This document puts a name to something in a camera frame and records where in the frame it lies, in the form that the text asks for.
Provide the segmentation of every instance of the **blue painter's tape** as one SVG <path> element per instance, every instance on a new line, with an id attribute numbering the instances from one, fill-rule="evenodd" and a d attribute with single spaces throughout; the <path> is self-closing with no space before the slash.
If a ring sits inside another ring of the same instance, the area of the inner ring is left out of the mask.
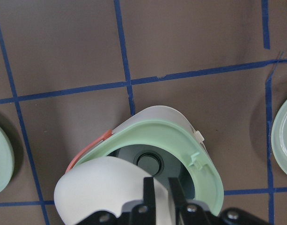
<path id="1" fill-rule="evenodd" d="M 287 59 L 285 59 L 285 60 L 267 60 L 267 61 L 260 61 L 260 62 L 252 62 L 252 63 L 244 63 L 244 64 L 239 64 L 239 65 L 226 66 L 226 67 L 202 69 L 202 70 L 197 70 L 197 71 L 169 74 L 169 75 L 166 75 L 163 77 L 152 76 L 152 77 L 146 77 L 146 78 L 139 78 L 139 79 L 132 80 L 132 85 L 144 84 L 144 83 L 153 83 L 153 82 L 159 82 L 159 81 L 168 81 L 168 80 L 175 80 L 175 79 L 195 77 L 195 76 L 228 73 L 228 72 L 234 72 L 234 71 L 239 71 L 239 70 L 263 68 L 263 67 L 266 67 L 268 65 L 275 64 L 275 63 L 287 63 Z"/>
<path id="2" fill-rule="evenodd" d="M 269 13 L 268 0 L 262 0 L 262 27 L 263 27 L 263 43 L 265 49 L 270 49 L 270 35 L 269 35 Z"/>
<path id="3" fill-rule="evenodd" d="M 265 83 L 265 104 L 266 104 L 266 144 L 267 144 L 267 178 L 268 178 L 268 188 L 273 189 L 273 172 L 271 166 L 271 128 L 272 128 L 272 76 L 281 61 L 283 53 L 277 60 L 272 72 L 270 73 L 266 83 Z M 269 194 L 268 203 L 268 216 L 269 223 L 274 224 L 274 193 Z"/>
<path id="4" fill-rule="evenodd" d="M 11 207 L 11 206 L 27 206 L 27 205 L 41 205 L 41 202 L 2 202 L 0 207 Z"/>
<path id="5" fill-rule="evenodd" d="M 131 83 L 131 73 L 130 73 L 128 58 L 127 58 L 127 53 L 126 53 L 125 34 L 124 34 L 124 29 L 123 29 L 123 20 L 122 20 L 119 0 L 114 0 L 114 8 L 115 8 L 117 28 L 118 28 L 121 56 L 123 59 L 123 65 L 124 65 L 124 71 L 125 71 L 125 81 L 128 83 L 127 93 L 128 93 L 128 98 L 129 98 L 130 112 L 131 112 L 131 115 L 133 116 L 135 114 L 135 103 L 134 103 L 133 89 L 132 89 L 132 83 Z"/>
<path id="6" fill-rule="evenodd" d="M 19 96 L 17 97 L 17 99 L 18 101 L 28 101 L 28 100 L 34 100 L 34 99 L 51 98 L 51 97 L 57 97 L 57 96 L 84 93 L 84 92 L 95 91 L 95 90 L 122 88 L 126 86 L 127 86 L 126 82 L 105 83 L 105 84 L 97 84 L 97 85 L 92 85 L 92 86 L 87 86 L 87 87 L 71 88 L 71 89 L 65 89 L 65 90 L 57 90 L 57 91 L 39 93 L 39 94 L 34 94 L 34 95 Z"/>
<path id="7" fill-rule="evenodd" d="M 10 88 L 11 88 L 12 95 L 13 95 L 13 99 L 14 99 L 14 102 L 15 102 L 17 116 L 18 116 L 18 119 L 19 119 L 19 122 L 20 122 L 20 125 L 21 125 L 22 135 L 23 135 L 23 139 L 24 139 L 25 146 L 26 146 L 26 149 L 27 149 L 27 154 L 28 154 L 28 157 L 29 157 L 31 170 L 32 170 L 33 178 L 34 178 L 35 185 L 36 185 L 38 198 L 39 198 L 39 200 L 41 202 L 42 213 L 43 213 L 46 225 L 49 225 L 50 223 L 49 223 L 49 219 L 48 219 L 47 212 L 46 212 L 46 209 L 45 209 L 45 205 L 44 205 L 44 202 L 43 202 L 42 192 L 41 192 L 41 189 L 40 189 L 38 176 L 37 176 L 35 165 L 34 165 L 34 161 L 33 161 L 33 156 L 32 156 L 31 150 L 30 150 L 29 141 L 28 141 L 28 137 L 27 137 L 27 132 L 26 132 L 26 128 L 25 128 L 25 125 L 24 125 L 24 122 L 23 122 L 23 118 L 22 118 L 21 108 L 20 108 L 19 102 L 17 101 L 17 92 L 16 92 L 16 89 L 15 89 L 15 83 L 14 83 L 14 80 L 13 80 L 12 71 L 11 71 L 9 59 L 8 59 L 8 56 L 7 56 L 6 46 L 5 46 L 5 42 L 4 42 L 4 39 L 3 39 L 1 27 L 0 27 L 0 47 L 1 47 L 2 54 L 3 54 L 4 63 L 5 63 L 5 67 L 6 67 L 6 71 L 7 71 L 7 75 L 8 75 L 8 79 L 9 79 L 9 84 L 10 84 Z"/>
<path id="8" fill-rule="evenodd" d="M 12 102 L 14 102 L 14 99 L 12 97 L 0 99 L 0 105 L 6 104 L 6 103 L 12 103 Z"/>
<path id="9" fill-rule="evenodd" d="M 275 193 L 287 192 L 287 187 L 277 187 L 274 188 Z"/>
<path id="10" fill-rule="evenodd" d="M 268 193 L 269 193 L 268 188 L 224 191 L 224 195 L 252 195 L 252 194 L 268 194 Z"/>
<path id="11" fill-rule="evenodd" d="M 54 201 L 45 201 L 44 203 L 45 203 L 46 205 L 54 205 L 54 204 L 55 204 Z"/>

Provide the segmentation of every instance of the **white plastic piece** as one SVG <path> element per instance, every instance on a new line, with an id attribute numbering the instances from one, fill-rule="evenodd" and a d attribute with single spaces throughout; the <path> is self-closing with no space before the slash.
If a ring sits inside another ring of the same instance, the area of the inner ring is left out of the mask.
<path id="1" fill-rule="evenodd" d="M 99 157 L 85 162 L 58 181 L 54 201 L 66 225 L 75 225 L 95 211 L 107 210 L 116 217 L 126 202 L 143 198 L 143 178 L 150 175 L 125 160 Z M 167 189 L 154 179 L 156 224 L 171 225 Z"/>
<path id="2" fill-rule="evenodd" d="M 136 116 L 133 116 L 120 124 L 117 128 L 113 130 L 113 134 L 118 133 L 119 131 L 124 130 L 125 128 L 136 124 L 141 121 L 151 121 L 151 120 L 166 120 L 174 123 L 189 134 L 191 134 L 199 143 L 202 143 L 205 139 L 199 131 L 196 131 L 187 118 L 181 114 L 178 110 L 165 106 L 165 105 L 155 105 L 148 107 L 139 113 Z"/>

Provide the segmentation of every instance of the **green plastic lid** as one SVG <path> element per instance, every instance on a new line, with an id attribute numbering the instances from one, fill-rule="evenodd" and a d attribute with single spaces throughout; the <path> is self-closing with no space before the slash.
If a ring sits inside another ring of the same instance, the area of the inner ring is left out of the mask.
<path id="1" fill-rule="evenodd" d="M 9 183 L 14 169 L 12 146 L 5 132 L 0 128 L 0 192 Z"/>
<path id="2" fill-rule="evenodd" d="M 287 174 L 287 101 L 273 122 L 271 145 L 276 161 Z"/>
<path id="3" fill-rule="evenodd" d="M 125 146 L 155 146 L 185 166 L 194 184 L 194 199 L 205 202 L 210 211 L 218 215 L 223 203 L 223 186 L 203 140 L 179 111 L 162 105 L 152 106 L 115 128 L 111 137 L 85 154 L 75 166 Z"/>

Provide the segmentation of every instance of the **round rim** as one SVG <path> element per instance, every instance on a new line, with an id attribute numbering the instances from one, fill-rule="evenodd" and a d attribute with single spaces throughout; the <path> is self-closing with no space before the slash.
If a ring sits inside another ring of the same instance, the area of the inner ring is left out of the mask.
<path id="1" fill-rule="evenodd" d="M 14 169 L 14 155 L 11 143 L 0 128 L 0 192 L 9 183 Z"/>
<path id="2" fill-rule="evenodd" d="M 272 126 L 271 146 L 274 157 L 287 174 L 287 100 L 278 111 Z"/>

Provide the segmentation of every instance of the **container opening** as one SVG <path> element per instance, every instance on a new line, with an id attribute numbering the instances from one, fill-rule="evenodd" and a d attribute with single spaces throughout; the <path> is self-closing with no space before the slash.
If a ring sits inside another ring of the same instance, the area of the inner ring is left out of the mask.
<path id="1" fill-rule="evenodd" d="M 155 177 L 166 188 L 169 188 L 168 177 L 178 177 L 185 197 L 193 199 L 194 184 L 185 166 L 172 154 L 151 145 L 136 144 L 122 147 L 109 156 L 131 162 Z"/>

